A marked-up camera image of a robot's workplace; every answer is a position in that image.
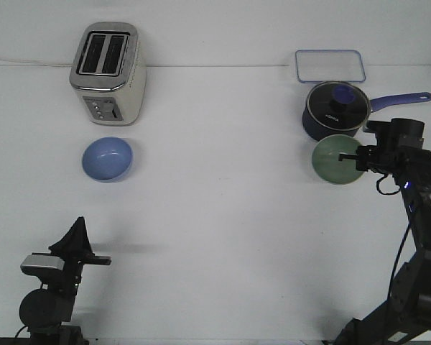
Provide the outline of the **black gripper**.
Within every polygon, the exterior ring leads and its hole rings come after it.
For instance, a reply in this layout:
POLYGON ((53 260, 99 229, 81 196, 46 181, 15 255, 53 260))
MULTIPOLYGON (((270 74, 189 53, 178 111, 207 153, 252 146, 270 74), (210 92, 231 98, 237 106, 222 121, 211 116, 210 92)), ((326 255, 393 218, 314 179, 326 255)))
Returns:
POLYGON ((52 254, 64 255, 69 253, 83 252, 84 255, 59 257, 65 261, 62 271, 51 269, 32 269, 32 275, 37 277, 48 290, 54 291, 65 297, 77 295, 79 284, 82 279, 82 272, 85 265, 103 265, 111 264, 111 258, 108 256, 96 256, 93 254, 91 243, 85 225, 85 219, 78 217, 75 223, 61 240, 48 247, 52 254))
POLYGON ((376 144, 359 146, 355 154, 340 153, 339 161, 356 161, 357 171, 395 173, 405 160, 406 151, 420 150, 424 142, 425 123, 414 119, 394 118, 391 121, 368 121, 363 131, 375 135, 376 144))

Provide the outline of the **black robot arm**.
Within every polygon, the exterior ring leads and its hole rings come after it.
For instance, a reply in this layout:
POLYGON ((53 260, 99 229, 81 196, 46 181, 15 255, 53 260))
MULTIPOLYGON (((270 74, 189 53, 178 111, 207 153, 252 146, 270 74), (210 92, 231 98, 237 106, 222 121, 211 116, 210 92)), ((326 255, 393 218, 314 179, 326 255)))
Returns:
POLYGON ((29 332, 29 343, 89 344, 81 327, 69 322, 84 266, 108 266, 111 258, 94 254, 82 216, 48 250, 31 253, 20 265, 23 274, 40 281, 40 287, 28 293, 19 306, 19 318, 29 332))
POLYGON ((431 331, 431 151, 423 149, 424 123, 412 119, 368 121, 375 145, 360 146, 356 169, 392 176, 402 195, 407 232, 415 252, 399 270, 393 270, 386 300, 364 319, 352 319, 334 344, 405 344, 431 331))

